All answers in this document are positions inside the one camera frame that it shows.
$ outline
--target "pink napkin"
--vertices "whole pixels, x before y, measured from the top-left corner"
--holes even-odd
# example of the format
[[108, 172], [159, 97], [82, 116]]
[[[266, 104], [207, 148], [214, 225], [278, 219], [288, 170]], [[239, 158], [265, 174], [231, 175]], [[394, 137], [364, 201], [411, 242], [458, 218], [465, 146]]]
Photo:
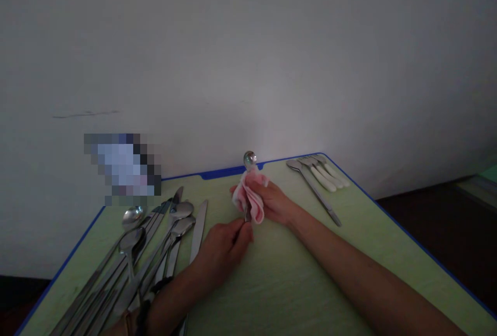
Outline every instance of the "pink napkin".
[[231, 200], [242, 213], [244, 213], [245, 208], [250, 204], [252, 220], [255, 221], [256, 224], [260, 224], [264, 220], [264, 202], [259, 195], [247, 186], [247, 181], [249, 180], [256, 181], [264, 187], [267, 187], [269, 183], [269, 178], [260, 173], [257, 167], [251, 169], [249, 172], [245, 171], [240, 183], [233, 192], [233, 198]]

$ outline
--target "left hand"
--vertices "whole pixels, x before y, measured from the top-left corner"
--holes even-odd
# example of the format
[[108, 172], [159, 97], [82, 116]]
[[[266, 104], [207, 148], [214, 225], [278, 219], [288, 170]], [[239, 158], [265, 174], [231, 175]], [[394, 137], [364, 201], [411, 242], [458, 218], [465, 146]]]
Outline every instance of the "left hand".
[[241, 218], [217, 224], [210, 229], [188, 269], [208, 293], [228, 279], [253, 241], [252, 225]]

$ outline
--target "light green tablecloth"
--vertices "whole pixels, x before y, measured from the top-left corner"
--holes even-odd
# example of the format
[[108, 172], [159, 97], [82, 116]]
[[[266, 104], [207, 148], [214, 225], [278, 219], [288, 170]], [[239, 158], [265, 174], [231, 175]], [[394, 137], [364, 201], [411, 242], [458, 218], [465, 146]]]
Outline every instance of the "light green tablecloth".
[[[495, 319], [355, 184], [334, 194], [321, 189], [343, 223], [339, 228], [303, 178], [284, 161], [265, 164], [263, 173], [331, 230], [406, 281], [467, 334], [497, 334]], [[183, 185], [183, 200], [189, 199], [196, 208], [208, 199], [205, 237], [214, 224], [240, 217], [228, 191], [239, 178], [238, 175], [203, 180], [190, 176], [164, 181], [163, 197], [171, 197]], [[104, 209], [24, 328], [23, 336], [50, 333], [122, 233], [124, 210]], [[144, 257], [163, 234], [165, 221], [166, 218]], [[287, 229], [265, 220], [255, 226], [254, 236], [255, 242], [228, 282], [191, 312], [188, 336], [372, 334], [333, 281]], [[182, 240], [177, 272], [188, 263], [191, 238], [189, 233]]]

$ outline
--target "floor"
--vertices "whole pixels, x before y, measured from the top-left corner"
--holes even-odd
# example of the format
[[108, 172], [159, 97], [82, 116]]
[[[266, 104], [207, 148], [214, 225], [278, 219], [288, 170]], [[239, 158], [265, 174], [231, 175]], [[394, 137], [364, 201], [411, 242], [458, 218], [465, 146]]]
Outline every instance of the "floor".
[[[377, 201], [494, 313], [496, 190], [497, 183], [472, 177]], [[2, 335], [14, 335], [48, 284], [0, 276]]]
[[497, 209], [460, 183], [377, 202], [495, 314]]

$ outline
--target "forearm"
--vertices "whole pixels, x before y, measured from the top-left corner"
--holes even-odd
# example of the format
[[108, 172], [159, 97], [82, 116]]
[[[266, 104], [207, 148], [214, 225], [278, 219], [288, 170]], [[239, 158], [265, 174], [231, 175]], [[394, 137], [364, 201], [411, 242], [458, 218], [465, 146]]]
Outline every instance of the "forearm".
[[289, 229], [379, 334], [463, 334], [393, 273], [298, 206]]
[[[188, 268], [167, 284], [155, 297], [147, 315], [147, 335], [165, 336], [171, 334], [195, 303], [207, 294], [198, 275]], [[131, 315], [131, 331], [135, 334], [139, 310]], [[122, 319], [103, 334], [104, 336], [126, 335]]]

